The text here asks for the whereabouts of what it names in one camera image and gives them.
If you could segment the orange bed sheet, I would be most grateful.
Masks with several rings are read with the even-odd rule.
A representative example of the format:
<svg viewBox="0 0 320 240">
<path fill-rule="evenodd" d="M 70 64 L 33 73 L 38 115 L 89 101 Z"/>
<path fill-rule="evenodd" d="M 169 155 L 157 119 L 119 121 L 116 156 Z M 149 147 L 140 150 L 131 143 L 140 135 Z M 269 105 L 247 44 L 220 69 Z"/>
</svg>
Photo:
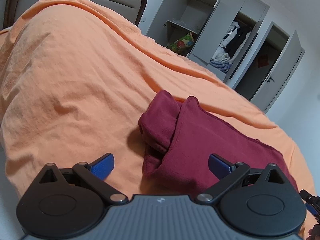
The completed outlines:
<svg viewBox="0 0 320 240">
<path fill-rule="evenodd" d="M 138 121 L 165 90 L 278 150 L 215 204 L 143 176 Z M 315 186 L 296 143 L 214 74 L 89 0 L 40 0 L 1 32 L 1 141 L 25 239 L 318 239 L 299 195 Z M 112 153 L 104 180 L 128 197 L 104 204 L 72 167 Z"/>
</svg>

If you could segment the white hanging jacket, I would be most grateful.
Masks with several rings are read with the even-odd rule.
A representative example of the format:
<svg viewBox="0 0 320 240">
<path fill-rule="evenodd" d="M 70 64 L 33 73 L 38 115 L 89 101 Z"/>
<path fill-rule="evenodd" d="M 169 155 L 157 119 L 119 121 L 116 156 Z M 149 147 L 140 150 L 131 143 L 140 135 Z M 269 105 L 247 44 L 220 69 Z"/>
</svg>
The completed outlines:
<svg viewBox="0 0 320 240">
<path fill-rule="evenodd" d="M 232 40 L 233 38 L 235 38 L 235 36 L 236 36 L 237 33 L 238 33 L 238 29 L 239 29 L 239 28 L 240 28 L 240 26 L 239 26 L 238 22 L 233 21 L 233 22 L 231 23 L 231 25 L 229 26 L 227 32 L 225 33 L 225 35 L 224 35 L 222 41 L 220 42 L 220 45 L 219 45 L 219 46 L 220 46 L 221 48 L 225 48 L 225 47 L 229 44 L 229 42 L 231 42 L 231 40 Z"/>
</svg>

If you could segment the dark hanging clothes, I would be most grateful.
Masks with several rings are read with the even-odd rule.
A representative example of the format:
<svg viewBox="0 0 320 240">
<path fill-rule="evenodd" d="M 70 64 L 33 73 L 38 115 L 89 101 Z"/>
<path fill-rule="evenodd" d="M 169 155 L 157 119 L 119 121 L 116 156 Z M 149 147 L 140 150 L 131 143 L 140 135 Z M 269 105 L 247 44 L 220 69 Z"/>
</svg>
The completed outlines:
<svg viewBox="0 0 320 240">
<path fill-rule="evenodd" d="M 253 30 L 253 27 L 250 25 L 239 23 L 239 26 L 240 28 L 238 29 L 238 33 L 235 38 L 233 38 L 231 42 L 229 42 L 229 44 L 224 48 L 225 52 L 227 52 L 231 58 L 234 57 L 236 51 L 246 39 L 247 34 Z"/>
</svg>

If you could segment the grey wardrobe with open doors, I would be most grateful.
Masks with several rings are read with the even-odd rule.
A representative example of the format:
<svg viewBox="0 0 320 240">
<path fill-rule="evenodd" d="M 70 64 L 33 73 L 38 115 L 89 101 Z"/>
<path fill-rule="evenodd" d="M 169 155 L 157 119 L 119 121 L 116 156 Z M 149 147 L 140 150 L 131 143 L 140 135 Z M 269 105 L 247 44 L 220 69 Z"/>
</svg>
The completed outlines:
<svg viewBox="0 0 320 240">
<path fill-rule="evenodd" d="M 163 0 L 147 36 L 166 47 L 192 32 L 195 43 L 182 55 L 227 81 L 257 36 L 267 11 L 267 5 L 259 0 Z M 250 25 L 253 30 L 229 71 L 223 73 L 209 62 L 233 21 Z"/>
</svg>

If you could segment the grey room door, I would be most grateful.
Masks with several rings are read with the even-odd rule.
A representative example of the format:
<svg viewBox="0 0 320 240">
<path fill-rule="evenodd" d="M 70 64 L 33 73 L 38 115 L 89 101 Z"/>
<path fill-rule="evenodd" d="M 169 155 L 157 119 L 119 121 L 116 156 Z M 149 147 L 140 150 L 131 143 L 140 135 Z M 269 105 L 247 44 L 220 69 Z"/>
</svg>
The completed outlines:
<svg viewBox="0 0 320 240">
<path fill-rule="evenodd" d="M 289 36 L 289 39 L 275 64 L 251 99 L 251 103 L 256 105 L 262 112 L 266 113 L 271 107 L 272 102 L 276 100 L 277 95 L 286 86 L 303 54 L 304 49 L 300 44 L 298 33 L 295 30 Z"/>
</svg>

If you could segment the colourful bag in wardrobe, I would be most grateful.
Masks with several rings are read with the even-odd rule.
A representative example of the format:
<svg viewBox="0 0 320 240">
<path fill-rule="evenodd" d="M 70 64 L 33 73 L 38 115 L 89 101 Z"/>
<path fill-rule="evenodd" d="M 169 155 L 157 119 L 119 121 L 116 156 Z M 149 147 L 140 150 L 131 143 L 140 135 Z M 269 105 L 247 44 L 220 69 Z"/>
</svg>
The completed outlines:
<svg viewBox="0 0 320 240">
<path fill-rule="evenodd" d="M 174 43 L 171 43 L 167 46 L 167 49 L 175 52 L 176 54 L 182 54 L 190 49 L 195 43 L 193 33 L 189 32 L 183 37 L 176 40 Z"/>
</svg>

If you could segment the pile of white blue clothes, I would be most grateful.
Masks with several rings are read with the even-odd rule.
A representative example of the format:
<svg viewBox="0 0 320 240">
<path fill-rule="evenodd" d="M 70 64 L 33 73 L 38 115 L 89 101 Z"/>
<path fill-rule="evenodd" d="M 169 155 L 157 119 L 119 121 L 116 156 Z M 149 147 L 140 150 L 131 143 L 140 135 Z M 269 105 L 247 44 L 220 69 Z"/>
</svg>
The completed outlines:
<svg viewBox="0 0 320 240">
<path fill-rule="evenodd" d="M 224 48 L 218 47 L 209 64 L 223 73 L 227 73 L 233 64 L 234 59 L 225 52 Z"/>
</svg>

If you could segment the maroon red garment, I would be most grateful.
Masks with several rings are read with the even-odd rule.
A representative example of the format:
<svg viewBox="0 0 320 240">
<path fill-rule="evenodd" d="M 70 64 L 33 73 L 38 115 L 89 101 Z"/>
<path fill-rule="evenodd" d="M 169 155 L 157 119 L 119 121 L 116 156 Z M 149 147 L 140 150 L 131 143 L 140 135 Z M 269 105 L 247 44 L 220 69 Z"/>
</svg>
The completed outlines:
<svg viewBox="0 0 320 240">
<path fill-rule="evenodd" d="M 208 167 L 211 154 L 251 168 L 275 163 L 297 185 L 278 150 L 208 113 L 194 96 L 181 103 L 160 91 L 138 125 L 146 143 L 143 176 L 172 191 L 195 196 L 217 183 Z"/>
</svg>

